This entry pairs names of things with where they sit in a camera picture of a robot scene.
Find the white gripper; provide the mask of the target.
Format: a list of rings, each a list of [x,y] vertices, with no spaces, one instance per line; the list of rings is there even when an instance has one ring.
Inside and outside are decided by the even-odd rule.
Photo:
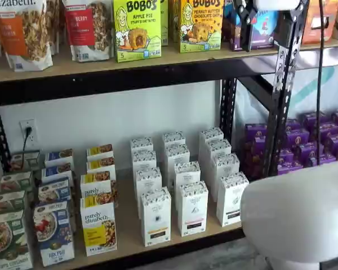
[[[233,6],[241,21],[241,48],[250,52],[253,35],[252,20],[258,10],[293,10],[299,5],[299,0],[254,0],[243,3],[242,0],[234,0]]]

